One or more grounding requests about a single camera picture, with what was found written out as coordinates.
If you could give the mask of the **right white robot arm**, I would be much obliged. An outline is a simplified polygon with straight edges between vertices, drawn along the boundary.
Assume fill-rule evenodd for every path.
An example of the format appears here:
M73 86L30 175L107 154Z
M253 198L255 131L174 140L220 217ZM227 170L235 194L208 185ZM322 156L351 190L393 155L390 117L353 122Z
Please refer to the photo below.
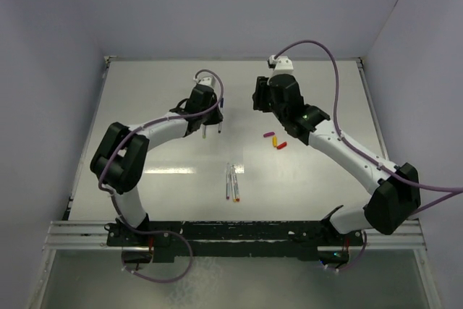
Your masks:
M345 144L348 136L336 133L330 116L304 102L292 75L258 77L252 102L255 110L273 113L290 136L334 160L370 194L368 202L338 206L323 219L321 234L328 244L338 245L348 233L361 229L390 235L420 207L416 168L384 158L371 163L354 152Z

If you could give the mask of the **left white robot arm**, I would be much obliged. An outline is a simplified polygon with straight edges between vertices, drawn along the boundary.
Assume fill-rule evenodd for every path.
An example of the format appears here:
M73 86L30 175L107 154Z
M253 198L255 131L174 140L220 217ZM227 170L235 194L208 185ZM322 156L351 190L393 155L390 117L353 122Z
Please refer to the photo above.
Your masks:
M110 124L91 162L90 170L98 187L111 198L117 218L126 226L124 238L132 245L148 239L149 217L142 206L138 182L143 175L148 152L171 140L187 137L202 125L223 120L213 87L198 83L190 97L157 120L126 126Z

